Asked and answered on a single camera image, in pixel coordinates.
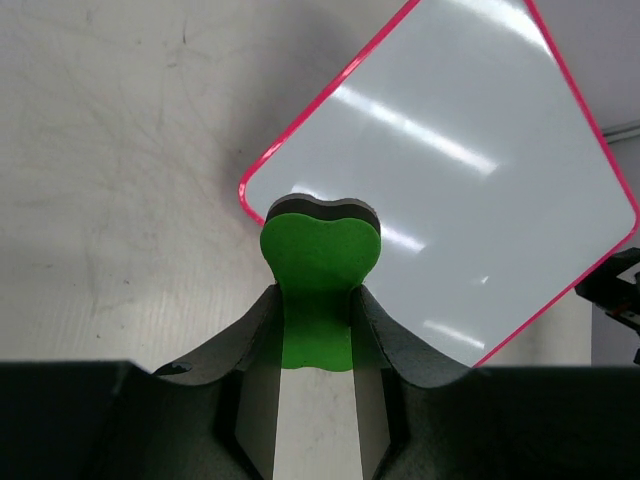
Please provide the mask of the green whiteboard eraser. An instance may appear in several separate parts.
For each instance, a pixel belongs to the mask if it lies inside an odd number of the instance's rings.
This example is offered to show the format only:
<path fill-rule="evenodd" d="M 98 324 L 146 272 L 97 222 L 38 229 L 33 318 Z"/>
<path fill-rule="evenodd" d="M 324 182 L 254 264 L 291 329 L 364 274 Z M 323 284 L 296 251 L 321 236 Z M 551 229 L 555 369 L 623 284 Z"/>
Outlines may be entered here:
<path fill-rule="evenodd" d="M 269 209 L 261 253 L 283 298 L 282 368 L 353 368 L 350 297 L 381 253 L 381 225 L 361 200 L 294 193 Z"/>

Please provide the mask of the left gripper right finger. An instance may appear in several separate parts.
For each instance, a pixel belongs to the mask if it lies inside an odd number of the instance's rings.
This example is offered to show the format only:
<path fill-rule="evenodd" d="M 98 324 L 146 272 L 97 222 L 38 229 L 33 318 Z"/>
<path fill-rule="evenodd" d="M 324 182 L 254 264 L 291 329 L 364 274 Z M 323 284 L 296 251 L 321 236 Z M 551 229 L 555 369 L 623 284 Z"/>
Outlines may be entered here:
<path fill-rule="evenodd" d="M 367 479 L 635 479 L 635 367 L 469 368 L 359 287 L 349 321 Z"/>

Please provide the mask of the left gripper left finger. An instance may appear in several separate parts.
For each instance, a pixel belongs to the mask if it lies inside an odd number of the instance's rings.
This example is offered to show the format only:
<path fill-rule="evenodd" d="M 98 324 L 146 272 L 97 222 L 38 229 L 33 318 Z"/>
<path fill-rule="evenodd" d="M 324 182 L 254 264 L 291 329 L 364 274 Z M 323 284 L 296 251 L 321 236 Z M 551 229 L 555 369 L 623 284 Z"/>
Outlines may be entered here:
<path fill-rule="evenodd" d="M 237 321 L 147 371 L 130 361 L 1 366 L 5 479 L 269 479 L 283 301 L 268 287 Z"/>

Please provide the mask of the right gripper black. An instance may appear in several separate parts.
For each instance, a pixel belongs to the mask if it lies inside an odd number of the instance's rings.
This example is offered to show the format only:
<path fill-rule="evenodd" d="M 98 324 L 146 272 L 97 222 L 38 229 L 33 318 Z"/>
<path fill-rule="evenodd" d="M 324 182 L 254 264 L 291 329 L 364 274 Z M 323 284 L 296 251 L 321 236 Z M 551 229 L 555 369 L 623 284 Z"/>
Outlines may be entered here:
<path fill-rule="evenodd" d="M 639 334 L 639 249 L 615 253 L 575 287 L 576 293 Z"/>

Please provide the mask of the pink framed whiteboard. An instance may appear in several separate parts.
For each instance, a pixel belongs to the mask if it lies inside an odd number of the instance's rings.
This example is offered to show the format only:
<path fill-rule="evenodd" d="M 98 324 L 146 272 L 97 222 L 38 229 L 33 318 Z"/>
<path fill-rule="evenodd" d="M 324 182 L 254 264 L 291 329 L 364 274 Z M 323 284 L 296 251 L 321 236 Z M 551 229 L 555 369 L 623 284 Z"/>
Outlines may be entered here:
<path fill-rule="evenodd" d="M 242 177 L 357 198 L 381 222 L 366 284 L 468 366 L 492 357 L 637 230 L 639 209 L 537 6 L 410 1 Z"/>

